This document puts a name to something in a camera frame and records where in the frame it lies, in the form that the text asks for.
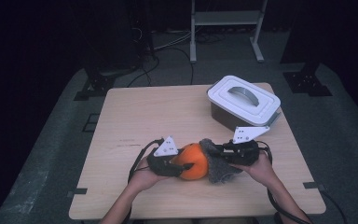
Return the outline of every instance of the white plastic container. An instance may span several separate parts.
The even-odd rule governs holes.
[[[207,93],[212,117],[231,130],[270,126],[280,114],[281,100],[276,95],[238,77],[223,77]]]

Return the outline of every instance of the dark background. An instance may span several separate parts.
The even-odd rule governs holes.
[[[100,18],[119,1],[0,1],[0,205],[32,150],[65,85],[85,63],[139,65],[139,46],[128,43],[138,26],[139,2],[108,20],[128,27],[106,29]],[[209,1],[198,0],[198,9]],[[150,1],[153,30],[188,29],[190,1]],[[258,1],[212,1],[215,9],[253,9]],[[358,2],[269,0],[263,30],[292,29],[282,63],[320,61],[341,78],[358,104]]]

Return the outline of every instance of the container lid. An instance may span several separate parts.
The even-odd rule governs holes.
[[[274,94],[234,76],[223,77],[208,89],[211,102],[254,126],[276,119],[281,100]]]

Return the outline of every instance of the black cable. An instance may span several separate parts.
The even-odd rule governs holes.
[[[269,159],[269,162],[272,164],[272,153],[271,153],[271,149],[269,148],[269,145],[267,145],[267,143],[265,142],[262,142],[262,141],[257,141],[257,143],[262,143],[264,145],[266,145],[267,148],[261,148],[261,150],[264,150],[267,152],[268,154],[268,159]],[[269,189],[267,189],[267,195],[268,195],[268,198],[269,198],[269,201],[271,202],[272,206],[279,212],[281,213],[282,215],[292,219],[293,221],[295,221],[296,223],[298,224],[310,224],[309,222],[307,221],[304,221],[302,220],[301,218],[299,217],[295,217],[293,216],[292,214],[286,212],[285,210],[283,210],[276,202],[275,202],[275,199],[274,197],[272,196],[272,193],[271,191],[269,191]]]
[[[347,224],[347,223],[348,223],[348,220],[347,220],[347,218],[345,217],[345,214],[344,214],[344,212],[342,211],[342,209],[339,207],[338,203],[336,203],[336,201],[334,201],[333,198],[326,193],[324,187],[323,187],[323,188],[319,187],[318,190],[319,190],[319,192],[322,193],[323,196],[325,196],[326,198],[328,198],[328,199],[334,204],[334,206],[337,208],[338,212],[341,214],[342,219],[344,220],[344,224]]]
[[[157,61],[156,65],[155,65],[153,68],[151,68],[150,70],[144,71],[141,75],[135,77],[135,78],[127,85],[127,88],[128,88],[134,81],[136,81],[136,79],[138,79],[139,77],[145,76],[145,75],[149,76],[148,73],[157,68],[157,66],[159,65],[159,58],[158,58],[157,56],[155,56],[154,58],[155,58],[156,61]]]
[[[190,64],[190,67],[191,67],[191,78],[190,78],[190,85],[193,85],[193,79],[194,79],[194,66],[193,66],[193,63],[191,63],[190,61],[190,57],[188,56],[188,54],[182,50],[182,49],[178,49],[178,48],[163,48],[163,49],[158,49],[157,51],[161,51],[161,50],[165,50],[165,49],[175,49],[175,50],[179,50],[181,51],[182,53],[185,54],[185,56],[187,57],[187,61],[189,62]]]
[[[145,75],[146,75],[146,78],[147,78],[147,86],[151,87],[152,86],[152,78],[150,77],[148,72],[143,67],[142,67],[142,70],[145,72]]]
[[[211,34],[205,34],[201,33],[196,36],[196,42],[201,45],[212,45],[214,43],[223,41],[226,39],[226,36],[222,34],[223,37],[219,37],[217,35],[211,35]]]
[[[144,156],[144,154],[146,153],[147,149],[152,146],[153,144],[158,144],[160,145],[162,142],[164,141],[164,139],[159,139],[159,140],[154,140],[153,142],[150,142],[149,144],[147,144],[146,147],[144,147],[141,152],[139,153],[138,157],[135,159],[135,162],[133,163],[131,169],[130,169],[130,173],[129,173],[129,178],[128,178],[128,183],[130,183],[130,180],[133,176],[133,173],[136,172],[136,167],[139,164],[139,161],[142,159],[142,157]],[[124,218],[124,220],[121,222],[122,224],[127,224],[128,221],[130,220],[130,216],[131,216],[131,212],[132,212],[132,207],[130,208],[129,213],[126,215],[126,217]]]
[[[146,166],[146,167],[138,168],[138,169],[135,170],[135,172],[136,172],[136,171],[147,171],[147,170],[146,170],[147,168],[150,168],[150,167],[149,167],[149,166]]]

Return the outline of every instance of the wire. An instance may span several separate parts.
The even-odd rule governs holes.
[[[264,145],[266,145],[266,147],[268,148],[268,150],[269,150],[269,145],[267,145],[267,143],[265,143],[265,142],[263,142],[263,141],[256,141],[257,143],[262,143],[262,144],[264,144]]]
[[[136,171],[145,171],[147,168],[149,168],[149,166],[146,166],[146,167],[142,167],[142,168],[138,168],[136,170],[134,170],[135,172]]]
[[[155,59],[156,59],[156,61],[157,61],[156,65],[155,65],[154,67],[152,67],[152,68],[151,68],[150,70],[148,70],[148,71],[145,71],[145,70],[144,70],[144,72],[143,72],[141,75],[135,77],[135,78],[127,85],[127,88],[128,88],[134,81],[136,81],[136,79],[138,79],[139,77],[142,77],[142,76],[148,76],[147,80],[149,81],[149,85],[150,85],[151,79],[150,79],[150,76],[148,75],[148,73],[151,72],[151,71],[153,71],[154,69],[156,69],[156,68],[158,67],[158,65],[159,65],[159,58],[158,58],[157,56],[155,56]]]
[[[147,144],[146,147],[142,148],[141,152],[139,153],[138,157],[135,159],[135,162],[133,163],[133,165],[132,165],[132,167],[130,169],[129,178],[128,178],[128,181],[127,181],[128,183],[130,183],[130,180],[132,179],[133,173],[135,173],[136,167],[138,166],[139,161],[141,161],[142,157],[146,153],[147,149],[149,147],[151,147],[153,144],[161,145],[163,141],[164,141],[164,139],[154,140],[153,142],[150,142],[149,144]],[[122,224],[127,224],[128,223],[128,221],[130,220],[130,217],[131,217],[131,212],[132,212],[132,206],[130,207],[129,213],[126,215],[126,217],[124,217],[124,220],[121,222]]]
[[[177,39],[175,39],[175,40],[173,40],[173,41],[171,41],[171,42],[169,42],[169,43],[167,43],[165,45],[162,45],[162,46],[159,46],[159,47],[154,47],[154,50],[164,49],[164,48],[179,44],[179,43],[189,39],[190,34],[191,33],[189,31],[187,31],[187,34],[185,34],[185,35],[183,35],[183,36],[181,36],[181,37],[179,37],[179,38],[177,38]]]
[[[141,29],[139,29],[139,28],[135,28],[135,27],[133,27],[133,28],[132,28],[132,30],[136,30],[136,31],[138,31],[138,32],[139,32],[139,37],[138,37],[138,39],[137,39],[137,40],[134,40],[134,39],[133,39],[133,41],[134,41],[135,43],[138,43],[138,41],[142,39],[143,32],[142,32],[142,30],[141,30]]]
[[[196,41],[198,44],[201,45],[212,45],[214,43],[223,41],[226,39],[226,36],[224,33],[221,34],[223,37],[219,37],[218,35],[210,35],[210,34],[205,34],[205,33],[201,33],[199,35],[196,36]]]
[[[185,54],[185,56],[187,57],[187,61],[188,63],[190,64],[190,67],[191,67],[191,76],[190,76],[190,85],[193,85],[193,79],[194,79],[194,66],[193,66],[193,63],[191,63],[190,61],[190,57],[188,56],[188,54],[182,50],[182,49],[178,49],[178,48],[165,48],[165,49],[174,49],[174,50],[179,50],[181,51],[182,53]]]
[[[322,193],[322,195],[324,195],[326,198],[328,198],[333,204],[334,206],[337,208],[338,212],[341,214],[342,219],[344,220],[344,223],[347,224],[348,220],[345,217],[344,212],[342,211],[342,209],[339,207],[338,203],[336,203],[336,201],[333,200],[333,198],[327,194],[326,189],[323,185],[321,185],[318,190]]]
[[[286,212],[285,210],[283,210],[276,202],[274,197],[272,196],[272,193],[269,191],[269,189],[267,189],[267,194],[268,194],[268,198],[269,201],[271,202],[272,206],[282,215],[292,219],[294,222],[298,223],[298,224],[310,224],[307,221],[304,221],[303,219],[299,218],[299,217],[295,217],[292,214]]]
[[[142,67],[142,70],[144,71],[144,74],[146,75],[146,78],[147,78],[147,86],[151,87],[152,86],[152,78],[148,74],[148,71],[146,71],[143,67]]]

